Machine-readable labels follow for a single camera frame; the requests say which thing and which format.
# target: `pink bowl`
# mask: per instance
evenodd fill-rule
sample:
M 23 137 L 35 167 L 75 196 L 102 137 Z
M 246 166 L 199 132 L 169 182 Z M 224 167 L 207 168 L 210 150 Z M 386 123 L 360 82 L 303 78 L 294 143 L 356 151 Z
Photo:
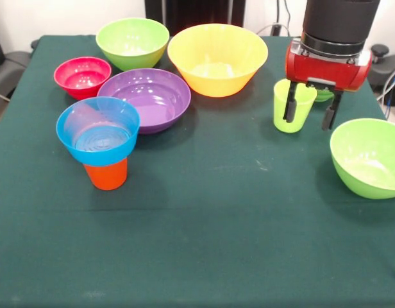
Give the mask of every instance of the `pink bowl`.
M 54 72 L 55 82 L 73 98 L 93 98 L 112 73 L 110 64 L 100 58 L 83 56 L 59 65 Z

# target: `yellow bowl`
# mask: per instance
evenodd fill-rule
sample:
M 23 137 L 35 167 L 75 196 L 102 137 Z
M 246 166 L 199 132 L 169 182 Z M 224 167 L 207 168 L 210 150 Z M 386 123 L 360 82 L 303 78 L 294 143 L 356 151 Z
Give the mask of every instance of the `yellow bowl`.
M 189 86 L 221 98 L 240 91 L 266 62 L 267 46 L 253 32 L 230 24 L 200 24 L 176 34 L 167 53 Z

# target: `plastic bowl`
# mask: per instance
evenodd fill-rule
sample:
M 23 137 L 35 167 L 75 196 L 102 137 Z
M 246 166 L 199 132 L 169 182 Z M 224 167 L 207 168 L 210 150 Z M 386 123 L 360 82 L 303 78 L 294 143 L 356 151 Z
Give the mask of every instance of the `plastic bowl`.
M 218 98 L 240 91 L 268 55 L 258 35 L 230 24 L 187 28 L 172 38 L 167 52 L 193 90 Z
M 395 124 L 356 119 L 341 124 L 330 139 L 333 163 L 342 181 L 359 196 L 395 197 Z
M 117 98 L 88 98 L 62 112 L 56 134 L 78 162 L 108 166 L 132 152 L 139 124 L 131 104 Z
M 190 89 L 183 79 L 161 69 L 133 69 L 118 74 L 100 88 L 98 96 L 131 103 L 140 115 L 141 134 L 167 129 L 190 103 Z
M 323 101 L 328 101 L 334 97 L 334 93 L 329 90 L 317 90 L 317 97 L 314 101 L 321 103 Z
M 111 22 L 96 35 L 96 44 L 120 70 L 153 67 L 162 57 L 169 30 L 146 18 L 127 18 Z
M 111 73 L 112 68 L 107 61 L 82 56 L 59 65 L 54 72 L 54 80 L 73 98 L 85 99 L 96 96 Z

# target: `white wall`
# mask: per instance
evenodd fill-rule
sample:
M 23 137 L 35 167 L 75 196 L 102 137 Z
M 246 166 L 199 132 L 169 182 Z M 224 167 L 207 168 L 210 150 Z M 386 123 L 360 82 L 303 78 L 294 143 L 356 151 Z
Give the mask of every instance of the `white wall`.
M 306 2 L 306 0 L 287 0 L 292 16 L 289 27 L 292 36 L 301 34 Z M 246 0 L 245 28 L 257 32 L 274 21 L 276 21 L 276 0 Z M 280 0 L 280 22 L 284 24 L 287 22 L 283 0 Z M 261 32 L 261 35 L 269 34 L 270 28 Z M 395 0 L 380 0 L 369 38 L 366 41 L 366 48 L 377 43 L 387 45 L 390 48 L 390 54 L 395 53 Z
M 292 15 L 290 34 L 300 35 L 306 0 L 287 3 Z M 144 16 L 144 0 L 0 0 L 0 41 L 5 52 L 29 51 L 31 41 L 43 34 L 95 34 L 110 21 Z M 245 28 L 257 32 L 275 18 L 276 0 L 246 0 Z M 280 22 L 286 20 L 281 0 Z M 270 28 L 261 35 L 269 33 Z M 395 53 L 395 0 L 380 1 L 366 46 L 375 43 L 386 44 Z
M 144 0 L 0 0 L 0 43 L 30 51 L 43 34 L 95 34 L 125 17 L 145 17 Z

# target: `small green object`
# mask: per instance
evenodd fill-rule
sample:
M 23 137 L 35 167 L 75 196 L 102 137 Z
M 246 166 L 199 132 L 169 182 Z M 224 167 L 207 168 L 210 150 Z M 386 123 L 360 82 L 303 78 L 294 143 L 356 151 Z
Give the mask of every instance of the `small green object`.
M 355 119 L 330 139 L 332 159 L 346 186 L 369 199 L 395 198 L 395 124 Z
M 334 97 L 334 93 L 329 90 L 317 90 L 317 97 L 314 101 L 320 103 L 323 101 L 328 101 L 330 98 Z
M 306 87 L 304 83 L 298 84 L 294 95 L 297 102 L 296 113 L 294 114 L 293 122 L 288 123 L 283 119 L 283 116 L 289 87 L 290 81 L 287 79 L 282 79 L 274 85 L 273 123 L 282 132 L 295 133 L 303 127 L 317 96 L 317 91 L 315 88 Z
M 146 18 L 127 18 L 111 22 L 96 35 L 96 44 L 122 71 L 153 67 L 169 41 L 169 30 Z

